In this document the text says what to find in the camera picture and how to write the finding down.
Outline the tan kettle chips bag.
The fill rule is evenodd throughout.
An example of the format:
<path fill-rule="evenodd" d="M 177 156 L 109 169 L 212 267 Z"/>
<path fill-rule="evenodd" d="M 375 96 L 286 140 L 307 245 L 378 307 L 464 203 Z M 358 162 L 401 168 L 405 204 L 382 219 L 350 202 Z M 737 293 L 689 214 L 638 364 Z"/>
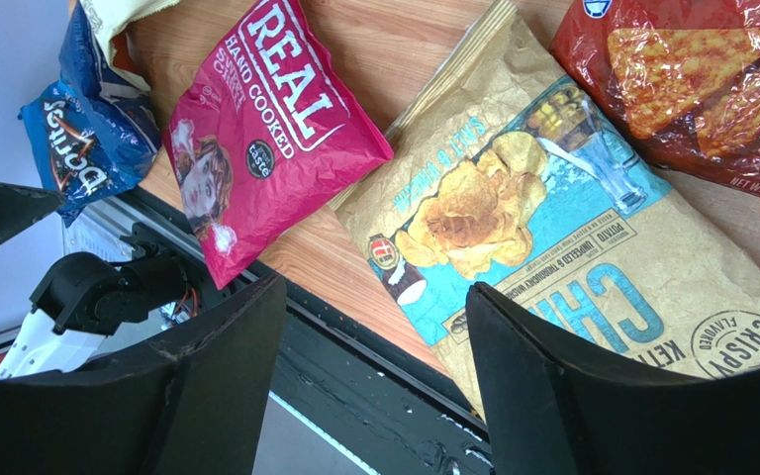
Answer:
<path fill-rule="evenodd" d="M 699 378 L 760 369 L 760 268 L 654 174 L 496 1 L 388 138 L 337 219 L 477 413 L 466 296 Z"/>

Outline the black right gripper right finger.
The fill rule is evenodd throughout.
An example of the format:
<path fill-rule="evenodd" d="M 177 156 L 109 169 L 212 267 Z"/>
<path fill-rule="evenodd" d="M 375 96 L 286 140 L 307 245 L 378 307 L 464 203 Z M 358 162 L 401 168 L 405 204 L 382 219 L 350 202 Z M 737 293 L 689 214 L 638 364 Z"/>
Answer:
<path fill-rule="evenodd" d="M 499 474 L 760 474 L 760 369 L 705 380 L 608 351 L 485 283 L 466 318 Z"/>

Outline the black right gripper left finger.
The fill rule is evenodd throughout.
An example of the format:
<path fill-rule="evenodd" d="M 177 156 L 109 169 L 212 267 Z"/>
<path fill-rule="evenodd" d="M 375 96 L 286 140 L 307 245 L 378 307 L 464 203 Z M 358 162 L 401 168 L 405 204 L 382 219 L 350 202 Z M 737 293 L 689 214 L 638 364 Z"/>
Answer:
<path fill-rule="evenodd" d="M 0 474 L 248 474 L 286 316 L 270 275 L 72 372 L 0 380 Z"/>

